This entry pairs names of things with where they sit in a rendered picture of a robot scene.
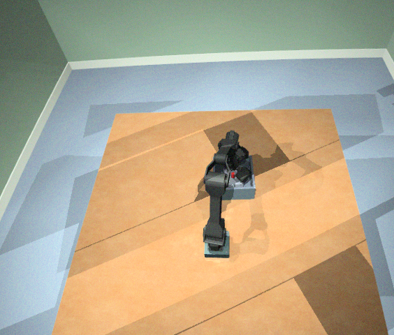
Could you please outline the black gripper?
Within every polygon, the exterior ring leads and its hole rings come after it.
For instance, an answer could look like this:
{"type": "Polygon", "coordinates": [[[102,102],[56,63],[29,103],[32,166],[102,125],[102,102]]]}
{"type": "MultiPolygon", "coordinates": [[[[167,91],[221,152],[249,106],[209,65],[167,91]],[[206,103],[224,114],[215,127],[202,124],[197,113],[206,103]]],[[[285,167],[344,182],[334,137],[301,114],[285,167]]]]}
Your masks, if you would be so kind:
{"type": "Polygon", "coordinates": [[[232,163],[228,163],[229,169],[231,171],[237,170],[237,173],[234,175],[241,182],[246,181],[251,176],[251,171],[247,167],[240,167],[238,163],[239,157],[237,156],[236,160],[232,163]]]}

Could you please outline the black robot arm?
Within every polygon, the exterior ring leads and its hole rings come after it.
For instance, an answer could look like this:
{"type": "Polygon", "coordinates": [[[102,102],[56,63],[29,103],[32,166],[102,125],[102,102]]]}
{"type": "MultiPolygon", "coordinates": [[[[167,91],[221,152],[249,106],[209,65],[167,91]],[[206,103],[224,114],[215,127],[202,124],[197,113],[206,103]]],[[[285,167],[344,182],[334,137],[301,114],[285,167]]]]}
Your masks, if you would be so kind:
{"type": "Polygon", "coordinates": [[[214,154],[213,161],[206,167],[203,183],[205,190],[210,195],[210,217],[207,225],[203,228],[203,242],[207,243],[208,251],[223,251],[226,238],[225,219],[221,217],[222,195],[228,187],[230,169],[228,163],[232,163],[239,157],[238,163],[249,158],[249,152],[239,145],[239,134],[229,131],[226,139],[218,143],[218,152],[214,154]],[[215,164],[226,165],[228,174],[211,172],[215,164]]]}

